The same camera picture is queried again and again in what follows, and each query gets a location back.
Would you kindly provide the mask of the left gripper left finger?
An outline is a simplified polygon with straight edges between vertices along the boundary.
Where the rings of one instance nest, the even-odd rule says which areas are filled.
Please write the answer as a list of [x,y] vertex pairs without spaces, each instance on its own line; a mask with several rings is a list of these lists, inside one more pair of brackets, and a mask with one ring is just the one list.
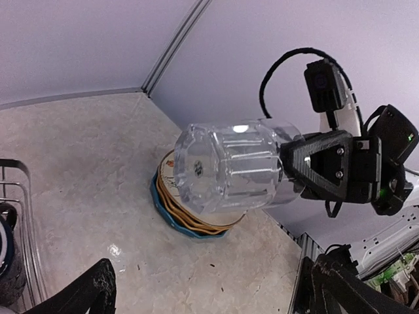
[[117,286],[110,259],[102,258],[59,293],[27,313],[114,313]]

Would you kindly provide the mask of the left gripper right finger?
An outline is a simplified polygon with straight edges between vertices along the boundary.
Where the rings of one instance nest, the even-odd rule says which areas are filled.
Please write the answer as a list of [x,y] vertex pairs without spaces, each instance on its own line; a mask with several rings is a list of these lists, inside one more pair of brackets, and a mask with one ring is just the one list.
[[301,256],[289,313],[416,313],[358,279],[351,245]]

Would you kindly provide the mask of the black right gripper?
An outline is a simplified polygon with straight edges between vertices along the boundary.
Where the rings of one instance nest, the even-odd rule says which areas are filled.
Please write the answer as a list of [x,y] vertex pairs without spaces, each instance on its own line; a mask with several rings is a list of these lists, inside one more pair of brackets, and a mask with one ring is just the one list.
[[371,203],[379,198],[382,142],[347,131],[311,133],[280,146],[289,183],[288,200],[344,200]]

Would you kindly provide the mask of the clear glass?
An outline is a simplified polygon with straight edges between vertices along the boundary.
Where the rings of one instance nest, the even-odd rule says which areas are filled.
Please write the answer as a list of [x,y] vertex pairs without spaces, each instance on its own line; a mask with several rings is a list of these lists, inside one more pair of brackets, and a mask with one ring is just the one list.
[[282,153],[303,140],[294,125],[267,119],[190,124],[174,148],[173,177],[181,202],[198,214],[292,202],[304,185],[286,170]]

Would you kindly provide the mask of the cream bird pattern plate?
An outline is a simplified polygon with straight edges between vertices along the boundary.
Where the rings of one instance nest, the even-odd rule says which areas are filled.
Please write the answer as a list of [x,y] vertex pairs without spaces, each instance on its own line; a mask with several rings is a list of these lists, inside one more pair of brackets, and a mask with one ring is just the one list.
[[229,212],[229,213],[195,213],[188,205],[182,203],[179,196],[179,191],[175,183],[173,176],[174,167],[174,152],[169,151],[160,162],[160,171],[162,175],[163,185],[169,192],[170,198],[184,210],[187,214],[192,215],[193,218],[209,224],[210,226],[225,226],[232,224],[239,219],[243,219],[246,215],[246,211],[241,212]]

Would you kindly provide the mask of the blue dotted plate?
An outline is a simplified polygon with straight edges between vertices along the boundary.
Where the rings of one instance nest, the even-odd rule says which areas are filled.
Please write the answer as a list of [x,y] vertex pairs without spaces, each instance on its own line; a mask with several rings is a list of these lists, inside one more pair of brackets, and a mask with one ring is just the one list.
[[215,235],[205,234],[204,232],[194,231],[186,228],[182,225],[179,220],[174,218],[168,210],[163,206],[162,198],[160,197],[158,190],[156,188],[156,180],[158,177],[158,172],[154,174],[153,178],[151,179],[150,183],[150,192],[151,196],[155,205],[155,209],[160,214],[160,216],[165,220],[165,222],[171,226],[174,230],[184,234],[188,237],[195,238],[195,239],[211,239],[211,238],[220,238],[226,234],[226,231],[221,231],[216,233]]

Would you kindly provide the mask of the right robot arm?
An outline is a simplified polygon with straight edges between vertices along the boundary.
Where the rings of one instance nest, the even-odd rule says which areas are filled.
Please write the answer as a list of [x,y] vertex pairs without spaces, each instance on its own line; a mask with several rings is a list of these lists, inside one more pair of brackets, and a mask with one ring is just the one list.
[[299,199],[270,214],[292,236],[308,234],[322,249],[351,245],[363,279],[374,277],[403,253],[418,248],[418,150],[407,160],[406,180],[414,188],[403,208],[393,215],[377,213],[370,204],[344,204],[335,218],[327,217],[320,201]]

